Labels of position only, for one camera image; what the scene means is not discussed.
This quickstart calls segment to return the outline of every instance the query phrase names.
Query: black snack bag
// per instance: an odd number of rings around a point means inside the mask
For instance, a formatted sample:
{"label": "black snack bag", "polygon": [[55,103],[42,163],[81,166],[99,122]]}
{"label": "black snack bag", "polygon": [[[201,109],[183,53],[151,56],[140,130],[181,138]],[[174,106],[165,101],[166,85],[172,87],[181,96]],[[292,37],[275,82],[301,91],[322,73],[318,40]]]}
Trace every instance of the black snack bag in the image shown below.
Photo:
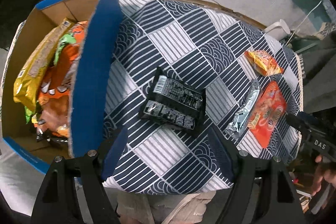
{"label": "black snack bag", "polygon": [[171,79],[157,67],[139,117],[160,124],[168,122],[197,137],[202,131],[205,107],[205,89],[197,90],[181,80]]}

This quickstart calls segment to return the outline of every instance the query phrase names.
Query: power cord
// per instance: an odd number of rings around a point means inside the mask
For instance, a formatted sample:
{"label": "power cord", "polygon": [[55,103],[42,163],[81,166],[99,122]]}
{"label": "power cord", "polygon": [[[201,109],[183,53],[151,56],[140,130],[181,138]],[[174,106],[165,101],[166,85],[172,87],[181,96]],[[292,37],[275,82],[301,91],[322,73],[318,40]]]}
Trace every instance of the power cord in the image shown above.
{"label": "power cord", "polygon": [[295,34],[296,30],[301,26],[301,24],[308,18],[308,16],[322,3],[322,0],[308,13],[308,15],[306,15],[306,17],[302,20],[302,22],[299,24],[299,26],[297,26],[294,30],[294,32],[292,33],[291,37],[288,39],[286,45],[289,44],[290,40],[292,39],[293,35]]}

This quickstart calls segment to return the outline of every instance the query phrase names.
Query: barcode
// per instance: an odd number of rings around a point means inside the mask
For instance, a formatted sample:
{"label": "barcode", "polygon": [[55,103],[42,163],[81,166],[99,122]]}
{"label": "barcode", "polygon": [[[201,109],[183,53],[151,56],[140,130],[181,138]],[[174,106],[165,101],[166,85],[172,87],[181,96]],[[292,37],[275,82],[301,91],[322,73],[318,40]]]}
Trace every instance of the barcode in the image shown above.
{"label": "barcode", "polygon": [[167,77],[165,77],[164,75],[160,75],[159,76],[159,80],[157,81],[157,83],[156,83],[156,85],[154,87],[153,92],[162,93],[166,81],[167,81]]}
{"label": "barcode", "polygon": [[20,71],[19,75],[17,76],[17,78],[21,78],[22,75],[25,73],[25,69],[23,69],[22,71]]}

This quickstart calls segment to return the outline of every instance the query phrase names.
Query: cardboard box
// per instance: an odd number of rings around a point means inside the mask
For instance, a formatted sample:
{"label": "cardboard box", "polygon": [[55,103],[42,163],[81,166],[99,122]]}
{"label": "cardboard box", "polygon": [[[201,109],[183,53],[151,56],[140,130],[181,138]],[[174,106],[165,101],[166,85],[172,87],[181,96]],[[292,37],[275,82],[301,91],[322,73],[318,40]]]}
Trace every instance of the cardboard box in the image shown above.
{"label": "cardboard box", "polygon": [[[47,141],[37,143],[35,128],[26,124],[24,106],[13,101],[13,84],[24,63],[65,17],[76,22],[89,20],[70,98],[69,151],[53,148]],[[118,0],[44,0],[18,29],[1,82],[2,134],[5,142],[39,171],[46,173],[57,155],[82,156],[101,143],[110,57],[122,18]]]}

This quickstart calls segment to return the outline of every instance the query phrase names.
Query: orange food package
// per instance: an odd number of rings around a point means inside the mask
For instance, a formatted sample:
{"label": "orange food package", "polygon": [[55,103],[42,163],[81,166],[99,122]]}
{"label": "orange food package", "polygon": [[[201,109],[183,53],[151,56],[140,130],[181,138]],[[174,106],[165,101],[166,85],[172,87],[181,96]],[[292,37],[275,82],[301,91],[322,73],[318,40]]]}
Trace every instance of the orange food package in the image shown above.
{"label": "orange food package", "polygon": [[280,68],[276,60],[266,51],[246,51],[244,52],[244,55],[250,62],[251,66],[263,76],[284,73],[284,70]]}
{"label": "orange food package", "polygon": [[267,147],[272,132],[286,107],[286,101],[277,82],[271,81],[253,107],[247,124],[262,148]]}
{"label": "orange food package", "polygon": [[54,66],[47,69],[39,92],[38,102],[42,107],[41,119],[45,123],[38,126],[54,135],[69,137],[68,104],[71,78],[78,66],[78,53],[85,37],[87,21],[76,23],[60,40],[56,50]]}

